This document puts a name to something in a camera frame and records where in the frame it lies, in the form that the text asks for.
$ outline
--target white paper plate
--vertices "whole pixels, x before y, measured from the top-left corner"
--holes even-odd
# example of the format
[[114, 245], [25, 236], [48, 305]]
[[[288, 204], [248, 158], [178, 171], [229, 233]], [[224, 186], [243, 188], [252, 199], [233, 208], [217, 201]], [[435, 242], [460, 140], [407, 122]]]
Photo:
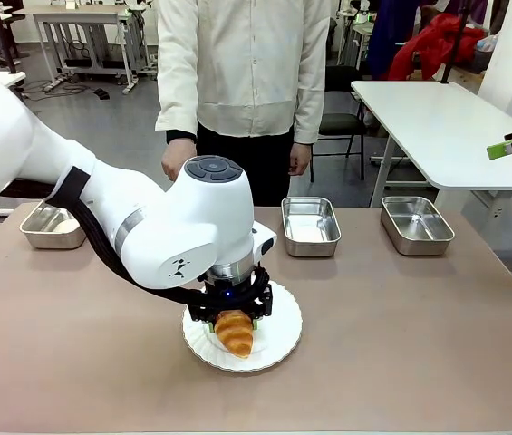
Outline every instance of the white paper plate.
[[302, 333], [302, 313], [294, 297], [270, 281], [274, 302], [272, 315], [257, 322], [252, 353], [238, 358], [221, 344], [209, 325], [193, 322], [189, 309], [183, 313], [183, 335], [193, 353], [208, 364], [230, 372], [255, 372], [279, 363], [296, 347]]

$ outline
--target black chair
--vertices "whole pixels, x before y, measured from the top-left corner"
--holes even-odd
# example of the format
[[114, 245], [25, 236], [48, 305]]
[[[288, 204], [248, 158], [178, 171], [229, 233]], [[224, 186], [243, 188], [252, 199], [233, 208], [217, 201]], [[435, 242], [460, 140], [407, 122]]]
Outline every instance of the black chair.
[[[325, 92], [347, 92], [352, 91], [351, 82], [362, 80], [362, 76], [352, 66], [338, 65], [326, 67]], [[361, 179], [364, 179], [364, 134], [366, 126], [360, 120], [362, 104], [359, 103], [356, 115], [351, 113], [325, 113], [320, 124], [320, 135], [318, 140], [348, 140], [346, 152], [335, 152], [330, 154], [314, 154], [312, 147], [312, 159], [310, 160], [310, 182], [314, 183], [314, 157], [326, 156], [360, 156], [361, 158]], [[355, 136], [361, 137], [361, 148], [358, 152], [351, 152]]]

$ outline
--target green tip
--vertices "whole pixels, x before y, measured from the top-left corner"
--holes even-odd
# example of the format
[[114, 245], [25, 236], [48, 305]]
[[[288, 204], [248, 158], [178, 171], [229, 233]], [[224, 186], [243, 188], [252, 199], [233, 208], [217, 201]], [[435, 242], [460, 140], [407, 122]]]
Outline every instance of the green tip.
[[511, 141], [501, 142], [497, 145], [491, 145], [488, 147], [488, 156], [490, 160], [499, 159], [509, 154], [507, 146], [511, 144]]

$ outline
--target red fabric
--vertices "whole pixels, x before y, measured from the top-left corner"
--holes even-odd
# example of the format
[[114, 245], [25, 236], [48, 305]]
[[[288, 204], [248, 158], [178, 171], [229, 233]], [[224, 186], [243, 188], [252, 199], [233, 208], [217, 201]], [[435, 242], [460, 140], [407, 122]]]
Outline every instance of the red fabric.
[[[437, 15], [422, 32], [408, 41], [394, 56], [388, 80], [407, 80], [415, 70], [412, 55], [420, 53], [423, 80], [430, 79], [443, 63], [447, 63], [459, 29], [459, 17]], [[484, 37], [480, 29], [465, 27], [459, 44], [456, 63], [471, 62], [477, 41]]]

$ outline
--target black band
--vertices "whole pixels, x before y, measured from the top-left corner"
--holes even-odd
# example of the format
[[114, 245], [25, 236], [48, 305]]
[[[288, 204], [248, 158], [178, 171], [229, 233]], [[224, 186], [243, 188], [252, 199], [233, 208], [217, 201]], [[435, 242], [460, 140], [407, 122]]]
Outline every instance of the black band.
[[191, 139], [193, 140], [193, 143], [198, 143], [198, 137], [193, 133], [189, 133], [188, 131], [167, 130], [166, 135], [168, 144], [175, 139]]
[[90, 177], [91, 176], [83, 170], [73, 166], [64, 179], [63, 184], [60, 185], [56, 193], [46, 202], [58, 208], [72, 208], [80, 201], [82, 190]]

